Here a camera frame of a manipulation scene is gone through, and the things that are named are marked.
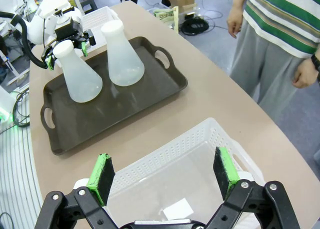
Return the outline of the person's right hand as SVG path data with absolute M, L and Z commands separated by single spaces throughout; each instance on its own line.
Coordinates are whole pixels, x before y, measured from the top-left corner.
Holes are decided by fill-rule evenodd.
M 243 11 L 241 8 L 232 7 L 227 18 L 227 30 L 233 37 L 237 38 L 237 34 L 241 31 L 243 24 Z

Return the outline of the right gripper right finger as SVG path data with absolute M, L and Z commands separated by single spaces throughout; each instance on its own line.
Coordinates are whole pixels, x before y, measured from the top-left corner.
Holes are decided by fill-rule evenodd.
M 206 229 L 232 229 L 242 213 L 254 214 L 262 229 L 300 228 L 281 182 L 269 181 L 262 186 L 241 179 L 225 147 L 216 147 L 213 171 L 223 203 L 205 225 Z

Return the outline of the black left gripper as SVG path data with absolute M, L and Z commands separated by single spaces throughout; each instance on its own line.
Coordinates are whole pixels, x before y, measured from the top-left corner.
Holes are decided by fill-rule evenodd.
M 74 47 L 81 50 L 84 57 L 88 56 L 88 49 L 96 45 L 92 31 L 86 30 L 83 32 L 81 24 L 72 18 L 65 25 L 56 28 L 54 31 L 58 41 L 63 41 L 71 36 L 75 36 Z M 46 68 L 51 71 L 54 70 L 55 61 L 57 60 L 53 53 L 54 48 L 53 43 L 47 45 L 41 55 L 41 59 L 45 63 Z

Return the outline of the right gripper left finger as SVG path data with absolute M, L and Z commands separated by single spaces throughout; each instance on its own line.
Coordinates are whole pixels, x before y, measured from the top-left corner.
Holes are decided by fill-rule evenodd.
M 73 229 L 85 219 L 91 229 L 116 229 L 117 225 L 104 210 L 111 191 L 115 171 L 112 158 L 100 154 L 85 186 L 65 195 L 49 192 L 38 215 L 36 229 Z

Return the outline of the person's left hand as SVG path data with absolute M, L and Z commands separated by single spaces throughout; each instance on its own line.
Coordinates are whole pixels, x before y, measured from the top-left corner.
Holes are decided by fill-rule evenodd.
M 310 58 L 303 60 L 294 73 L 293 86 L 303 89 L 311 86 L 317 80 L 319 72 Z

